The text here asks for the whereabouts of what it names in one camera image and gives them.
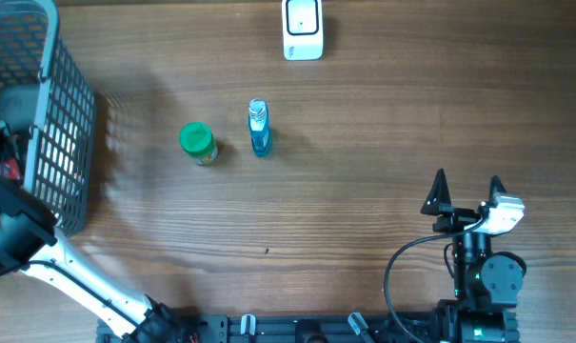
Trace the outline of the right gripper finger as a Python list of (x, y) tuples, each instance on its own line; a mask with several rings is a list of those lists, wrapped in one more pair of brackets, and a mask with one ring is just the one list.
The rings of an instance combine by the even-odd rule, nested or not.
[(430, 192), (420, 210), (424, 215), (445, 215), (452, 213), (451, 199), (443, 169), (439, 169), (434, 177)]
[(506, 193), (506, 188), (501, 182), (500, 177), (498, 175), (493, 175), (489, 184), (488, 202), (495, 203), (498, 193)]

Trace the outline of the blue bottle with white cap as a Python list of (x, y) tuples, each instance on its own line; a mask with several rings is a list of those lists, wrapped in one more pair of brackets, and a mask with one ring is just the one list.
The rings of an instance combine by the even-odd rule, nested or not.
[(269, 127), (268, 104), (263, 99), (252, 99), (248, 104), (248, 127), (253, 152), (256, 156), (268, 155), (272, 136)]

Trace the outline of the green lid jar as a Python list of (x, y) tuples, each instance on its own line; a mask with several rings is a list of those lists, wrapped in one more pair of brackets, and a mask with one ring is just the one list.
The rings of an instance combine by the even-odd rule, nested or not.
[(209, 126), (203, 122), (186, 124), (180, 130), (179, 143), (197, 165), (210, 164), (218, 153), (215, 138)]

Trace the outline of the black red snack packet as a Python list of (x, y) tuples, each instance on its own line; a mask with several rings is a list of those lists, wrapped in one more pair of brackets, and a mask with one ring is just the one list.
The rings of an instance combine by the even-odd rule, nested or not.
[(5, 121), (0, 121), (0, 175), (18, 186), (24, 182), (17, 136)]

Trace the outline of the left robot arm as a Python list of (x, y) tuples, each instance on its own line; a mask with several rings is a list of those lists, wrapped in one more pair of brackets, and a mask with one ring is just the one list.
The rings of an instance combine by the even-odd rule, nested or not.
[(0, 277), (21, 272), (46, 282), (101, 318), (122, 342), (186, 342), (177, 315), (112, 279), (55, 228), (32, 194), (0, 176)]

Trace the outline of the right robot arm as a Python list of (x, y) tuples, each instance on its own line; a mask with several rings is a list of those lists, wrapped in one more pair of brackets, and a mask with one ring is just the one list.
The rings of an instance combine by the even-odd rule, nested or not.
[(526, 262), (512, 252), (494, 252), (493, 237), (506, 234), (523, 219), (521, 198), (506, 192), (493, 176), (489, 196), (476, 210), (451, 204), (445, 172), (436, 172), (422, 214), (436, 218), (432, 229), (452, 239), (455, 298), (441, 300), (431, 312), (431, 342), (517, 343), (517, 294)]

